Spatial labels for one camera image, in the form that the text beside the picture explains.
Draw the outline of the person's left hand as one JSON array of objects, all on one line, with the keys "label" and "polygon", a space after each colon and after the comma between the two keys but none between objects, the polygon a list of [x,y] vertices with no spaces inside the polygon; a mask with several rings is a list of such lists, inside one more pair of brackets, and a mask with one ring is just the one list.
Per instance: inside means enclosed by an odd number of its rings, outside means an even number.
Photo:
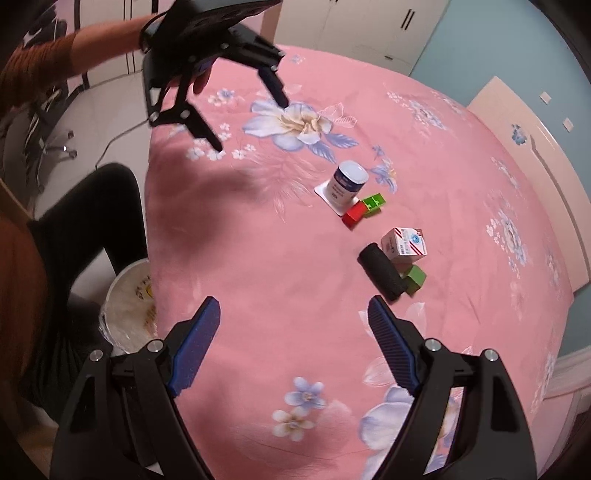
[{"label": "person's left hand", "polygon": [[198,93],[211,73],[211,60],[198,60],[204,31],[188,27],[183,19],[165,19],[166,12],[152,16],[141,28],[139,46],[144,59],[152,59],[157,72],[180,73],[193,65],[193,91]]}]

